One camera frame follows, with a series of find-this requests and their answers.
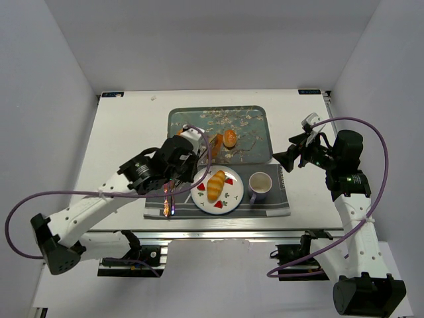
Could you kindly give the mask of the silver metal tongs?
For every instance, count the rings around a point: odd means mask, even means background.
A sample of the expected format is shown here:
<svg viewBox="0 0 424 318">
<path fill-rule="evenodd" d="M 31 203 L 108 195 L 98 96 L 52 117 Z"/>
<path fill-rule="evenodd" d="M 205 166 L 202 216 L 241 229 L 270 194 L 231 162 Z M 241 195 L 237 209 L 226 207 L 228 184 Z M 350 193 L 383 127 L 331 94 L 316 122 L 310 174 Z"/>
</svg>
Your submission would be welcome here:
<svg viewBox="0 0 424 318">
<path fill-rule="evenodd" d="M 209 141 L 209 144 L 208 144 L 208 147 L 210 148 L 210 150 L 211 150 L 212 139 Z M 197 162 L 198 165 L 206 165 L 208 163 L 208 149 L 207 149 L 208 147 L 203 144 L 201 145 L 201 152 L 199 153 L 199 160 Z"/>
</svg>

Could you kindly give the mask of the brown bread slice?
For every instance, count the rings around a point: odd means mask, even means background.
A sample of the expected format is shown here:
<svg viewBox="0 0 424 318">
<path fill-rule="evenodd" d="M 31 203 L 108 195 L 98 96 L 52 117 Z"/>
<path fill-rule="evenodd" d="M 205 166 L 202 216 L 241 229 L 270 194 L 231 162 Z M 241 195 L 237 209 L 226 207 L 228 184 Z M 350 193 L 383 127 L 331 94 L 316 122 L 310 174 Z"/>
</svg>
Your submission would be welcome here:
<svg viewBox="0 0 424 318">
<path fill-rule="evenodd" d="M 221 153 L 222 144 L 223 144 L 223 135 L 216 134 L 211 141 L 212 158 L 218 157 L 218 155 Z"/>
</svg>

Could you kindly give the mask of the striped yellow croissant roll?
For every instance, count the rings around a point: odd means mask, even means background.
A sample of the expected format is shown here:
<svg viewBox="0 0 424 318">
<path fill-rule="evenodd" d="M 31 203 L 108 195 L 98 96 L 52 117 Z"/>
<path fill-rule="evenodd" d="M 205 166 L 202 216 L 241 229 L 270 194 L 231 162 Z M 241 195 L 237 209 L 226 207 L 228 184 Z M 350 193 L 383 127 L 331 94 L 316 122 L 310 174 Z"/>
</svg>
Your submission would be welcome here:
<svg viewBox="0 0 424 318">
<path fill-rule="evenodd" d="M 218 170 L 213 176 L 207 181 L 207 198 L 210 202 L 218 200 L 222 193 L 226 175 L 224 171 Z"/>
</svg>

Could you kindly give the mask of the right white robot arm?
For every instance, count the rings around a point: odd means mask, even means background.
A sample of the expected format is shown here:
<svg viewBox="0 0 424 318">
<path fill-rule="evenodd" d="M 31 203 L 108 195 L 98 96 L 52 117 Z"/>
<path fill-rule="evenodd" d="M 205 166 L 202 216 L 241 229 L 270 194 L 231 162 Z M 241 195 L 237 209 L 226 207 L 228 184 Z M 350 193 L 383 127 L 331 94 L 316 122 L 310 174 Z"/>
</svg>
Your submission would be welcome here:
<svg viewBox="0 0 424 318">
<path fill-rule="evenodd" d="M 339 315 L 389 317 L 406 295 L 405 283 L 393 277 L 382 256 L 372 210 L 371 190 L 359 170 L 361 134 L 342 130 L 330 145 L 324 133 L 304 132 L 289 139 L 285 152 L 273 154 L 291 172 L 313 164 L 325 171 L 325 184 L 343 224 L 344 237 L 335 240 L 325 230 L 306 231 L 300 246 L 286 260 L 291 266 L 314 259 L 333 283 L 333 303 Z M 347 253 L 336 249 L 345 243 Z"/>
</svg>

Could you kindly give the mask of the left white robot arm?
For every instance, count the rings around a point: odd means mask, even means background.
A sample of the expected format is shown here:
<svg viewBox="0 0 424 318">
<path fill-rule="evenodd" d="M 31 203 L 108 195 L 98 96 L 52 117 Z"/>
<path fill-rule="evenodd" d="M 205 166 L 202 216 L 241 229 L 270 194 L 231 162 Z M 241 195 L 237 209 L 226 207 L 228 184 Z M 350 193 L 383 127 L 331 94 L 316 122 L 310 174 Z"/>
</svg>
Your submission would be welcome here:
<svg viewBox="0 0 424 318">
<path fill-rule="evenodd" d="M 148 148 L 121 165 L 94 194 L 48 217 L 37 214 L 30 223 L 50 273 L 63 274 L 83 260 L 142 259 L 139 239 L 130 230 L 95 234 L 90 229 L 140 195 L 163 194 L 172 181 L 193 181 L 202 135 L 193 129 L 167 138 L 160 148 Z"/>
</svg>

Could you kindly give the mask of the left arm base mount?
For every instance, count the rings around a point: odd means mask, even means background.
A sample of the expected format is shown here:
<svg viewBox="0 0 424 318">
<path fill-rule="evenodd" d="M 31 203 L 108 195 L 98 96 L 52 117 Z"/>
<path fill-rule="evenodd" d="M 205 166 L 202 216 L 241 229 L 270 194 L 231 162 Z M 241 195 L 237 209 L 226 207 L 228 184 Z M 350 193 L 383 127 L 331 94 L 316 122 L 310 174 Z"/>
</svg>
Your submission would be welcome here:
<svg viewBox="0 0 424 318">
<path fill-rule="evenodd" d="M 123 260 L 101 259 L 97 275 L 110 278 L 160 278 L 164 272 L 169 241 L 141 240 L 141 248 Z"/>
</svg>

